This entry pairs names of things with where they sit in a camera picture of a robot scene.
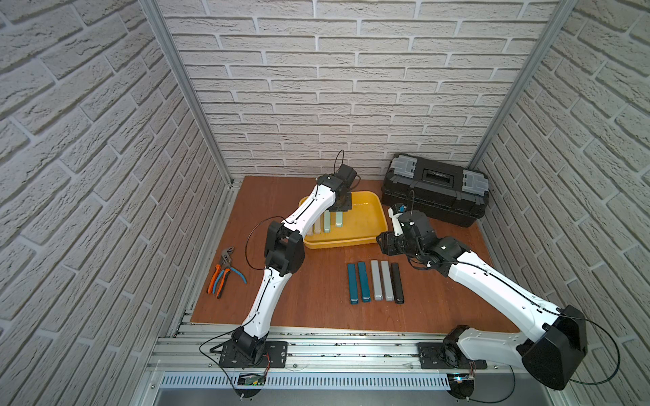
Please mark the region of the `pale green bar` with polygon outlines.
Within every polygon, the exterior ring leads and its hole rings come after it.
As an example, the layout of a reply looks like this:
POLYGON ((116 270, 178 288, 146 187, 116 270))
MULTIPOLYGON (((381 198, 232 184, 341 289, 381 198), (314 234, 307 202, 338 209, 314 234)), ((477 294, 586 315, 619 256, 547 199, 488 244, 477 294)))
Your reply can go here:
POLYGON ((330 233, 331 232, 331 212, 330 211, 325 211, 325 213, 323 213, 323 232, 324 233, 330 233))

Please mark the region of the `dark teal bar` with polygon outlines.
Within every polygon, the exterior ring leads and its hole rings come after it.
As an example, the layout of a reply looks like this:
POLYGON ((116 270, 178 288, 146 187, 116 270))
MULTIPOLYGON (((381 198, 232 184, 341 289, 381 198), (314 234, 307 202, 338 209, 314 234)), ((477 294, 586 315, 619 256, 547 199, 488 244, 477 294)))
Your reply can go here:
POLYGON ((350 289, 350 304, 359 304, 357 270, 354 263, 347 264, 347 274, 348 274, 349 289, 350 289))

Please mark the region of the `light mint bar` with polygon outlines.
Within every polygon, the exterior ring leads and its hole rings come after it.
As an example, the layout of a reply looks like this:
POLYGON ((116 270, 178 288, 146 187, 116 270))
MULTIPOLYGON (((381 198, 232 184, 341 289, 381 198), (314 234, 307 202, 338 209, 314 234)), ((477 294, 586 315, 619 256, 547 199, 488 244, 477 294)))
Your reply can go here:
POLYGON ((344 222, 344 215, 342 211, 337 211, 335 213, 335 226, 337 228, 342 228, 343 227, 343 222, 344 222))

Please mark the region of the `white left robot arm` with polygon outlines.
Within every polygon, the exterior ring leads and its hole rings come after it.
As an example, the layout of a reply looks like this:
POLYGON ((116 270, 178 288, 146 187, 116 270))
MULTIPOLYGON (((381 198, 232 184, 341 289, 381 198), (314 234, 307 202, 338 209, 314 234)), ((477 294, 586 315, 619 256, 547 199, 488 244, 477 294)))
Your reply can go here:
POLYGON ((347 165, 333 174, 323 174, 291 215, 269 224, 260 289, 245 321, 231 333, 235 348, 253 365, 266 353, 270 324, 284 287, 305 260, 308 229, 325 212, 347 203, 356 178, 357 172, 347 165))

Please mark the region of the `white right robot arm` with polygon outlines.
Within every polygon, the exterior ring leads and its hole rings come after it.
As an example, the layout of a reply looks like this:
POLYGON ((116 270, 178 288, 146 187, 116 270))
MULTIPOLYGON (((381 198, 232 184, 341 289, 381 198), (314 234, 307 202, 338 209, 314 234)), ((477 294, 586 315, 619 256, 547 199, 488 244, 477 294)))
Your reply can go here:
POLYGON ((563 390, 587 355, 584 314, 560 308, 527 291, 453 237, 436 235, 428 217, 403 205, 389 208, 393 223, 377 243, 384 255, 404 255, 418 270, 436 271, 480 296, 506 316, 517 333, 494 333, 459 325, 443 340, 449 366, 486 361, 526 370, 538 382, 563 390))

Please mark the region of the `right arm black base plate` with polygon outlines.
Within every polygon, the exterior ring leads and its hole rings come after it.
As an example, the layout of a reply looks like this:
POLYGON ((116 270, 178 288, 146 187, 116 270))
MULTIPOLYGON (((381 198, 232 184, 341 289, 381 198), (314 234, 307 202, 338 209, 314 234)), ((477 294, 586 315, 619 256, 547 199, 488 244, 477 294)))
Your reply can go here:
POLYGON ((487 370, 488 368, 485 360, 469 360, 458 348, 442 342, 418 343, 416 348, 423 370, 487 370))

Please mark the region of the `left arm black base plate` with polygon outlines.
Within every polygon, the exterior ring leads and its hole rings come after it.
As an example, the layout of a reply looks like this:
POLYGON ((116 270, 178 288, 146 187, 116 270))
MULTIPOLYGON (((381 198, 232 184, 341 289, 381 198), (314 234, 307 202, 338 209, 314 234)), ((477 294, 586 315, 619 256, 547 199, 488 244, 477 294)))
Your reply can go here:
POLYGON ((271 369, 283 369, 286 365, 287 354, 287 342, 271 341, 267 342, 259 353, 259 359, 249 360, 244 352, 232 340, 229 340, 221 348, 218 364, 223 368, 263 369, 270 365, 271 369))

